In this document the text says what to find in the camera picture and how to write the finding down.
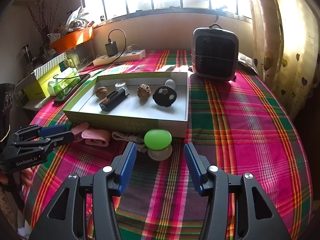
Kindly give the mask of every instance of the plaid bedsheet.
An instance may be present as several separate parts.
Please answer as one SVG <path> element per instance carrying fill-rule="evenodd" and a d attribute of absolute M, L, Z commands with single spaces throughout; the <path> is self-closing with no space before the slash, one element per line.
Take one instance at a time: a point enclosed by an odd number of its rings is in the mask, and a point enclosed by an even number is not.
<path fill-rule="evenodd" d="M 147 57 L 104 68 L 104 74 L 142 71 L 187 71 L 185 51 L 149 51 Z M 198 239 L 207 198 L 193 189 L 183 146 L 193 142 L 199 154 L 225 172 L 251 172 L 265 189 L 292 239 L 307 226 L 312 208 L 312 186 L 307 159 L 292 122 L 261 80 L 244 67 L 235 82 L 212 82 L 190 76 L 186 138 L 173 139 L 172 156 L 162 162 L 138 153 L 128 190 L 115 198 L 117 219 L 127 239 Z M 72 124 L 49 101 L 32 124 Z M 68 174 L 93 174 L 122 154 L 125 143 L 111 140 L 106 148 L 81 143 L 65 145 L 34 168 L 33 187 L 25 190 L 25 217 L 34 227 L 41 212 Z M 234 228 L 230 195 L 227 239 Z M 88 234 L 93 236 L 92 201 L 87 203 Z"/>

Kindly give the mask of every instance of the smartphone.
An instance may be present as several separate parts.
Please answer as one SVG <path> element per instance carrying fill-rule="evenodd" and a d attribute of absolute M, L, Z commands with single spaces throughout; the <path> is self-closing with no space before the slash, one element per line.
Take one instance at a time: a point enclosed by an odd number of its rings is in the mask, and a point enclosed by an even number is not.
<path fill-rule="evenodd" d="M 62 90 L 57 97 L 53 100 L 54 103 L 62 104 L 64 103 L 74 91 L 76 91 L 80 86 L 82 86 L 90 77 L 90 74 L 80 76 L 79 81 L 72 81 L 64 90 Z"/>

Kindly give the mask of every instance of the striped box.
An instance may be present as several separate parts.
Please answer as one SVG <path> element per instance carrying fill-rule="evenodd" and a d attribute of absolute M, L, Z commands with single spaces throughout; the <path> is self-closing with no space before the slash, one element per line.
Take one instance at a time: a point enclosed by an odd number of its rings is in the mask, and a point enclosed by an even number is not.
<path fill-rule="evenodd" d="M 24 78 L 15 89 L 15 92 L 24 90 L 29 100 L 45 98 L 48 93 L 48 82 L 53 80 L 53 76 L 61 73 L 59 64 L 64 61 L 66 54 L 62 53 L 50 60 L 43 66 L 35 69 L 30 75 Z"/>

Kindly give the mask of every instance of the human hand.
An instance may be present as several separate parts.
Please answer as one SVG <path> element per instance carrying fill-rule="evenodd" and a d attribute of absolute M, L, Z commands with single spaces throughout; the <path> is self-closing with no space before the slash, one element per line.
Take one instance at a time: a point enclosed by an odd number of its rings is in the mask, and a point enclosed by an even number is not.
<path fill-rule="evenodd" d="M 20 178 L 25 187 L 32 187 L 32 181 L 30 180 L 32 177 L 32 170 L 30 168 L 22 170 L 20 172 Z M 0 172 L 0 182 L 3 184 L 8 183 L 8 177 Z"/>

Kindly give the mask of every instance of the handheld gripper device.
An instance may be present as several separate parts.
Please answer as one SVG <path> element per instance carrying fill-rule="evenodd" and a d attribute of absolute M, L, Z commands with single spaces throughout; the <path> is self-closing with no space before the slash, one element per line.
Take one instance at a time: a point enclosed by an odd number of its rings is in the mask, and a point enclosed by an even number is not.
<path fill-rule="evenodd" d="M 209 196 L 199 240 L 226 239 L 229 193 L 235 193 L 236 199 L 233 239 L 291 239 L 277 209 L 251 173 L 225 173 L 198 155 L 192 143 L 185 145 L 184 155 L 195 190 L 200 196 Z"/>
<path fill-rule="evenodd" d="M 127 189 L 136 154 L 136 145 L 129 142 L 122 155 L 94 175 L 70 174 L 42 212 L 29 240 L 87 240 L 87 194 L 92 194 L 95 239 L 121 240 L 113 196 Z"/>
<path fill-rule="evenodd" d="M 53 148 L 72 143 L 75 136 L 63 124 L 50 127 L 37 124 L 21 127 L 6 138 L 0 147 L 0 171 L 8 177 L 8 184 L 1 184 L 15 211 L 23 210 L 20 171 L 47 162 Z"/>

